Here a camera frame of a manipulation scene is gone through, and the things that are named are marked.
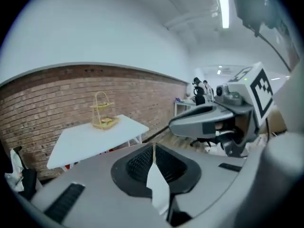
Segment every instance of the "black vent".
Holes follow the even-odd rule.
[[[200,180],[200,166],[173,150],[157,143],[156,164],[170,187],[171,194],[189,192]],[[133,197],[152,197],[146,187],[148,172],[153,163],[153,148],[149,143],[118,159],[111,168],[114,183]]]
[[[45,214],[52,220],[61,223],[67,216],[73,205],[76,203],[85,187],[72,183],[68,188],[51,204]]]
[[[127,162],[127,172],[134,180],[146,184],[152,163],[153,148],[149,148]]]
[[[177,180],[186,171],[187,165],[160,147],[155,151],[156,164],[167,183]]]

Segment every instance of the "cable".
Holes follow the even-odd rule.
[[[265,119],[266,122],[266,128],[267,128],[267,143],[269,142],[270,139],[270,129],[269,129],[269,124],[268,124],[268,119]]]
[[[287,68],[288,72],[291,73],[291,70],[288,66],[288,64],[286,63],[286,61],[284,60],[284,58],[281,56],[281,54],[277,51],[277,49],[264,37],[262,36],[260,33],[258,33],[258,36],[263,40],[265,41],[274,51],[275,53],[279,56],[279,58],[282,60],[282,62],[284,63],[285,67]]]

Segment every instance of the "white wall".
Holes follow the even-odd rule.
[[[0,85],[46,67],[136,67],[188,81],[188,54],[132,0],[32,0],[0,52]]]
[[[277,92],[279,88],[283,86],[286,81],[286,78],[282,74],[266,71],[267,77],[269,79],[271,89],[273,93]],[[205,75],[205,79],[208,81],[208,84],[213,88],[214,94],[216,94],[216,88],[219,85],[226,84],[231,77],[229,76],[209,76]]]
[[[264,30],[263,34],[288,62],[284,46],[276,44],[275,33]],[[240,28],[238,32],[229,31],[219,38],[204,41],[193,48],[190,58],[193,68],[213,65],[249,66],[262,62],[267,71],[288,75],[286,67],[274,50],[246,28]]]

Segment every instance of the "black grille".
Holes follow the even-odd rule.
[[[186,171],[187,165],[160,147],[156,147],[156,164],[167,183],[180,178]]]
[[[153,148],[149,148],[127,162],[127,173],[132,179],[146,184],[152,163]]]
[[[67,216],[73,205],[76,203],[85,187],[72,183],[68,188],[51,204],[45,214],[52,220],[61,223]]]

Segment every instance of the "fluorescent light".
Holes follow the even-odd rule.
[[[223,28],[229,28],[229,0],[219,0]]]

